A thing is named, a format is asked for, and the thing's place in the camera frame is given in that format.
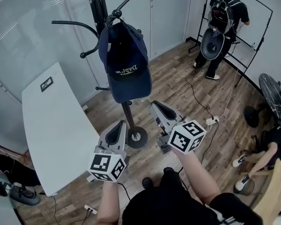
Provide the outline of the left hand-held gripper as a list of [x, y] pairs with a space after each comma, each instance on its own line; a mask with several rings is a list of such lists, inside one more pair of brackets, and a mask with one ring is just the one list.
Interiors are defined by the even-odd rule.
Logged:
[[101, 133], [99, 146], [89, 149], [87, 171], [96, 180], [117, 183], [126, 170], [129, 160], [125, 150], [126, 133], [126, 122], [116, 121]]

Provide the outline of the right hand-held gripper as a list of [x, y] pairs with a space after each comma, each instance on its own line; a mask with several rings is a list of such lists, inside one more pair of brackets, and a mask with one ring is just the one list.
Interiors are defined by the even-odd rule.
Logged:
[[207, 133], [196, 120], [188, 121], [176, 108], [166, 103], [153, 101], [150, 112], [158, 125], [173, 124], [162, 127], [162, 136], [157, 141], [163, 154], [172, 148], [187, 154], [200, 146]]

